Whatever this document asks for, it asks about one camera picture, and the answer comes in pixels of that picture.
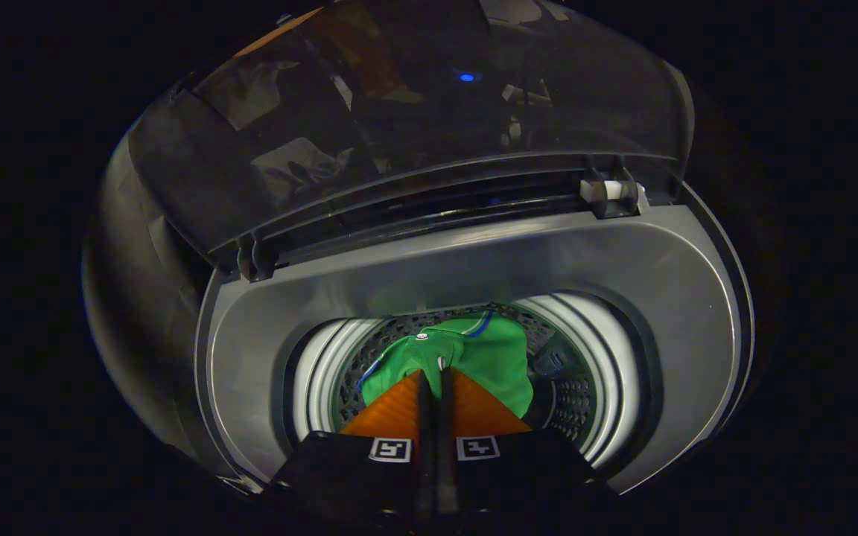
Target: washing machine drum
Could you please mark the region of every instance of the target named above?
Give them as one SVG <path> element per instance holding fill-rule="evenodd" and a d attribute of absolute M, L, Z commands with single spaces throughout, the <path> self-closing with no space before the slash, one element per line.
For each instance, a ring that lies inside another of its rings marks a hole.
<path fill-rule="evenodd" d="M 268 30 L 134 122 L 86 238 L 96 345 L 160 441 L 258 493 L 360 413 L 391 344 L 484 311 L 524 329 L 525 423 L 617 493 L 728 423 L 777 241 L 684 75 L 548 2 L 347 0 Z"/>

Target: transparent lid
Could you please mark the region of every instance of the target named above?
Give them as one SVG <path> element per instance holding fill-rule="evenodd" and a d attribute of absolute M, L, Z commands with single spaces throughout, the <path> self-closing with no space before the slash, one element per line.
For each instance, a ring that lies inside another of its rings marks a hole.
<path fill-rule="evenodd" d="M 657 156 L 680 179 L 684 81 L 548 2 L 346 0 L 282 23 L 130 134 L 169 220 L 212 251 L 321 198 L 524 153 Z"/>

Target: green cloth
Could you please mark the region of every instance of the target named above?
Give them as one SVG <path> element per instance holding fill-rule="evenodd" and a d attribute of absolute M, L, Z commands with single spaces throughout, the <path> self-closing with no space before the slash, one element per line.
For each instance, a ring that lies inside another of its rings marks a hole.
<path fill-rule="evenodd" d="M 396 381 L 422 370 L 432 393 L 442 397 L 439 359 L 486 388 L 521 418 L 532 403 L 527 374 L 525 331 L 515 320 L 481 311 L 429 326 L 418 336 L 405 336 L 386 348 L 358 384 L 371 404 Z"/>

